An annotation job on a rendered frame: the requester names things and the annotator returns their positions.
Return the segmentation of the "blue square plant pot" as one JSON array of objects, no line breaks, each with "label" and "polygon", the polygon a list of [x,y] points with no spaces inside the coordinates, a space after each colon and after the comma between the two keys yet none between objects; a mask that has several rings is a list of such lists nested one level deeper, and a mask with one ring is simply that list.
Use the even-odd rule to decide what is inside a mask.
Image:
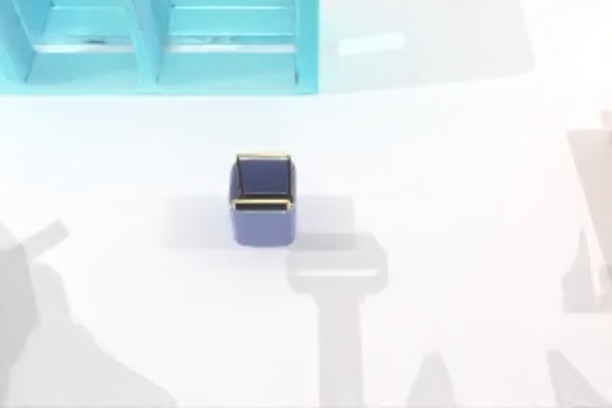
[{"label": "blue square plant pot", "polygon": [[284,247],[296,233],[296,169],[289,154],[242,153],[229,176],[233,237],[245,247]]}]

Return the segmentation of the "light blue rack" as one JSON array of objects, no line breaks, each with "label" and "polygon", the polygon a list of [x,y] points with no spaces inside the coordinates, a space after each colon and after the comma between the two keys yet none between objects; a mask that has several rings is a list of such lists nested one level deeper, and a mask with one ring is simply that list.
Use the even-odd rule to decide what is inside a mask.
[{"label": "light blue rack", "polygon": [[319,0],[0,0],[0,95],[299,95]]}]

